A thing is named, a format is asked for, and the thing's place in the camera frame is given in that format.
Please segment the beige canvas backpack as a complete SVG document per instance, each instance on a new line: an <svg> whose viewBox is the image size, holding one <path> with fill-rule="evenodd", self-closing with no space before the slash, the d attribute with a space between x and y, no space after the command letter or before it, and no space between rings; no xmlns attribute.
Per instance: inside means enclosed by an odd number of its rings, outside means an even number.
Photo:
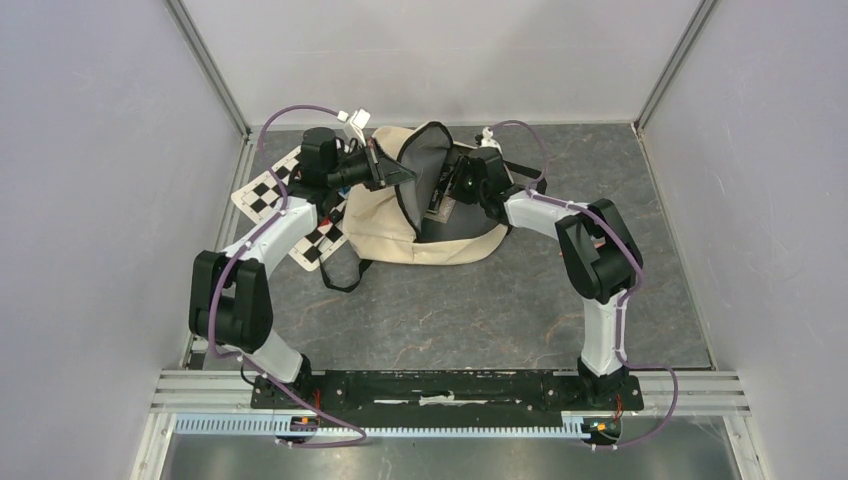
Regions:
<svg viewBox="0 0 848 480"><path fill-rule="evenodd" d="M456 201L447 224L423 219L442 166L479 148L476 143L469 146L455 141L447 126L438 121L416 129L379 127L373 138L390 158L413 170L417 179L378 191L364 186L350 190L341 231L359 258L360 274L373 262L426 266L473 263L501 245L508 225L489 218L478 204ZM514 181L516 176L524 176L532 187L545 191L545 169L505 161Z"/></svg>

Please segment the black Moon and Sixpence book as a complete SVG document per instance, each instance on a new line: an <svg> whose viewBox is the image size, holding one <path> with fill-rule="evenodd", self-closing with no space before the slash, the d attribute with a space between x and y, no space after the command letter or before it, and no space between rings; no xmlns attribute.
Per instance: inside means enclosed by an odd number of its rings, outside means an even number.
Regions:
<svg viewBox="0 0 848 480"><path fill-rule="evenodd" d="M440 224L449 222L456 205L456 200L451 197L456 179L456 169L456 162L446 162L442 166L424 214L424 220Z"/></svg>

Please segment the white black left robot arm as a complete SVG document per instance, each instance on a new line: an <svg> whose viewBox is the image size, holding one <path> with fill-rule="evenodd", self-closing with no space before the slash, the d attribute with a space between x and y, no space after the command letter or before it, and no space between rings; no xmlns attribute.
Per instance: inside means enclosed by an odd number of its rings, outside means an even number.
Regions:
<svg viewBox="0 0 848 480"><path fill-rule="evenodd" d="M200 252L194 262L189 331L219 357L236 355L277 379L275 392L290 407L306 405L314 381L302 373L306 358L274 330L269 277L296 244L338 203L341 189L370 191L414 183L418 175L389 157L373 137L342 140L330 128L302 137L296 164L271 212L222 251Z"/></svg>

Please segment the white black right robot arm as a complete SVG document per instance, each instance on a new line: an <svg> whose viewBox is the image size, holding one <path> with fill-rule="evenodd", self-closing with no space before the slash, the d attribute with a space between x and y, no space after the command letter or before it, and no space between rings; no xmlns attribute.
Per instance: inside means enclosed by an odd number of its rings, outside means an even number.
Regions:
<svg viewBox="0 0 848 480"><path fill-rule="evenodd" d="M643 258L617 206L562 200L517 184L494 147L460 156L450 195L480 205L486 215L557 241L567 277L584 305L584 342L578 361L580 400L602 408L625 376L623 346L629 297L644 279Z"/></svg>

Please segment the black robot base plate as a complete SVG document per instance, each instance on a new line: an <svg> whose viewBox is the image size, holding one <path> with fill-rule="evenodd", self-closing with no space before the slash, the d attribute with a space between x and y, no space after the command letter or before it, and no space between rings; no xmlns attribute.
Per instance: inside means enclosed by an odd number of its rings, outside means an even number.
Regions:
<svg viewBox="0 0 848 480"><path fill-rule="evenodd" d="M295 399L262 376L249 384L252 409L327 427L555 427L564 412L618 417L645 407L631 374L594 384L560 370L326 370L290 385Z"/></svg>

